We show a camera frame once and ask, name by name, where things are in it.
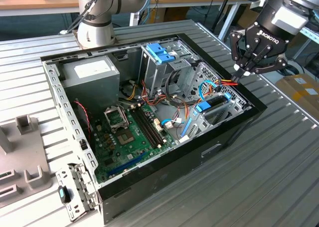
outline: chip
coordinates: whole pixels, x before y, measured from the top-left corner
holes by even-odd
[[[123,129],[116,133],[116,137],[119,139],[121,145],[125,145],[134,141],[134,136],[129,129]]]
[[[112,163],[114,163],[114,161],[113,161],[112,158],[108,158],[108,159],[106,159],[106,160],[104,161],[104,164],[105,164],[106,166],[108,166],[108,165],[110,165],[110,164],[112,164]]]

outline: floor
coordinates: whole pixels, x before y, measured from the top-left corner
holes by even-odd
[[[195,22],[204,22],[204,14],[207,13],[207,6],[191,7],[186,15],[186,19],[192,19]],[[215,18],[218,14],[218,7],[212,6],[209,11],[208,17],[205,22],[205,26],[210,29],[214,23]],[[22,39],[31,38],[46,35],[56,35],[63,29],[66,29],[72,22],[72,14],[48,14],[48,15],[29,15],[29,16],[6,16],[0,17],[0,41],[12,40],[12,39]],[[128,26],[129,25],[130,14],[118,14],[113,15],[113,23],[115,26]],[[221,18],[218,24],[215,34],[218,34],[223,25],[223,18]],[[238,26],[232,26],[231,29],[240,28]],[[286,55],[288,58],[292,58],[298,49],[306,41],[306,38],[301,38],[301,40],[295,44],[293,47],[288,48]],[[305,65],[306,58],[309,54],[317,50],[318,46],[316,43],[311,42],[310,45],[303,51],[302,54],[297,58],[297,62],[300,65]],[[266,74],[273,83],[278,81],[282,76],[276,72],[271,72]]]

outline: red cable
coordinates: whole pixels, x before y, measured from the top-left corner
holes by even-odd
[[[86,116],[86,121],[88,123],[88,130],[89,130],[89,141],[91,140],[91,129],[90,129],[90,121],[89,121],[89,116],[88,116],[88,113],[86,112],[86,109],[85,107],[78,101],[74,101],[76,104],[78,104],[84,111],[84,114]]]

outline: aluminum table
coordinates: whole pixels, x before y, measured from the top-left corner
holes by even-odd
[[[186,33],[232,71],[229,49],[191,20],[117,28],[121,41]],[[72,34],[0,42],[0,123],[38,118],[53,185],[0,209],[0,226],[102,226],[95,211],[71,223],[54,173],[78,161],[63,130],[40,56],[78,50]],[[314,227],[319,222],[319,129],[264,77],[242,83],[268,109],[229,148],[123,213],[111,227]]]

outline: cardboard box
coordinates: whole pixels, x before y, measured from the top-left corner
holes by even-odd
[[[319,120],[319,83],[307,74],[285,76],[276,86]]]
[[[252,11],[250,5],[247,5],[237,24],[242,28],[247,28],[256,21],[258,15],[259,13]]]

